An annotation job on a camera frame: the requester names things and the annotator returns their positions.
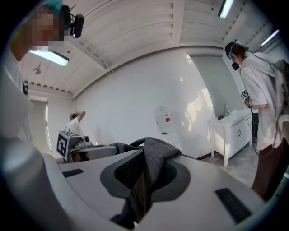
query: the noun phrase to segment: ceiling light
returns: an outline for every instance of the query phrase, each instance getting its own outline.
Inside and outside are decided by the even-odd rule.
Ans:
[[[63,67],[65,67],[68,64],[69,59],[65,56],[55,52],[55,51],[30,51],[30,53],[35,54],[37,56],[40,56],[44,59],[47,59],[51,62],[57,63]]]
[[[276,30],[273,34],[271,34],[271,35],[269,36],[269,38],[267,38],[265,41],[263,41],[263,42],[261,43],[261,46],[263,46],[263,45],[265,45],[267,42],[269,42],[278,32],[279,32],[279,30]]]
[[[221,5],[221,9],[218,13],[218,16],[220,18],[225,19],[227,17],[233,2],[234,2],[234,0],[223,0],[223,3]]]
[[[37,68],[34,68],[34,69],[33,69],[33,72],[34,72],[35,74],[41,74],[40,64],[38,65]]]

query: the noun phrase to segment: cabinet door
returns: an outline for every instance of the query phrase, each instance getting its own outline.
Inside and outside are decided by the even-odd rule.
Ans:
[[[239,127],[235,128],[235,130],[229,133],[227,145],[229,157],[234,155],[249,142],[250,126],[248,126],[247,124],[248,123],[240,124]]]

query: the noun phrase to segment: white table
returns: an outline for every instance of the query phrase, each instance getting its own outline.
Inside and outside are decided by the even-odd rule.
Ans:
[[[208,121],[211,139],[211,155],[214,152],[224,156],[224,167],[228,159],[236,154],[247,143],[252,144],[252,117],[249,109],[233,110],[221,120],[214,118]]]

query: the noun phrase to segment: hair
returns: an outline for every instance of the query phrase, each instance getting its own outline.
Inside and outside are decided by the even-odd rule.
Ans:
[[[232,54],[234,55],[239,55],[242,60],[247,58],[246,53],[249,51],[248,47],[239,45],[239,44],[234,44],[232,48]]]
[[[76,117],[70,115],[69,118],[70,118],[70,120],[72,120],[72,119],[75,119]]]

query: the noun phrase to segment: white ceiling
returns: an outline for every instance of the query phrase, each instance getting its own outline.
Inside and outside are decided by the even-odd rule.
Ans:
[[[70,7],[76,4],[72,14],[85,16],[82,36],[55,49],[69,58],[68,65],[28,53],[21,62],[23,79],[38,90],[41,86],[75,97],[110,70],[151,52],[180,46],[224,48],[234,39],[251,51],[260,50],[273,25],[246,0],[235,0],[221,19],[222,1],[63,0]],[[36,75],[33,69],[39,64],[42,72]]]

